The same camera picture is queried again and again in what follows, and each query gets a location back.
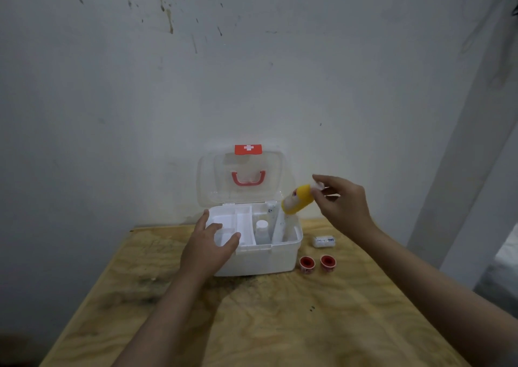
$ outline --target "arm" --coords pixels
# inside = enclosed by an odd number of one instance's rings
[[[209,211],[200,217],[180,259],[180,269],[137,334],[117,357],[113,367],[171,366],[180,332],[204,282],[230,259],[241,235],[235,233],[222,247],[214,242],[221,224],[207,228]]]
[[[488,366],[518,346],[518,320],[378,229],[370,217],[363,187],[333,176],[315,175],[314,179],[328,187],[312,191],[322,214],[374,259],[470,364]]]

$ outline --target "finger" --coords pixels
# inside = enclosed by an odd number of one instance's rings
[[[315,199],[316,204],[320,207],[320,211],[322,213],[329,208],[329,205],[331,205],[331,202],[326,199],[320,190],[312,188],[311,195],[313,195],[313,198]]]
[[[234,233],[229,241],[227,241],[221,248],[225,250],[226,259],[228,260],[230,256],[234,253],[237,246],[239,246],[239,239],[241,239],[241,234],[239,232]]]
[[[209,225],[206,229],[205,229],[205,233],[207,235],[210,235],[210,236],[213,236],[214,237],[214,233],[217,232],[217,230],[223,228],[223,224],[217,224],[215,222],[213,222],[211,225]]]
[[[313,175],[313,179],[324,183],[326,187],[333,187],[338,194],[350,191],[355,186],[352,181],[336,176]]]
[[[209,219],[209,211],[205,209],[203,211],[203,214],[200,218],[198,218],[198,221],[196,222],[196,225],[194,226],[194,232],[201,232],[205,229],[205,225],[207,225],[207,220]]]
[[[338,194],[338,191],[336,191],[336,189],[334,189],[333,187],[327,187],[322,190],[322,194],[335,195],[335,194]]]

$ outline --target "wood grain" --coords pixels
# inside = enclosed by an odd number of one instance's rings
[[[336,270],[211,279],[179,346],[185,366],[467,365],[381,269],[324,219],[303,220],[299,256]],[[151,313],[192,226],[134,229],[42,366],[109,366]],[[333,249],[312,236],[334,235]]]

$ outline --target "person's left arm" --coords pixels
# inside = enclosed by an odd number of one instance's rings
[[[171,366],[180,332],[204,282],[230,259],[239,245],[235,233],[222,247],[214,242],[221,224],[207,228],[209,211],[200,217],[180,259],[180,269],[155,310],[126,345],[113,367]]]

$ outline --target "yellow bottle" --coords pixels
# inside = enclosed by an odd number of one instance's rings
[[[314,201],[313,195],[311,195],[312,188],[317,188],[322,191],[324,189],[324,184],[320,182],[314,182],[312,184],[300,186],[291,195],[282,200],[282,210],[286,214],[291,215],[305,208],[307,205]]]

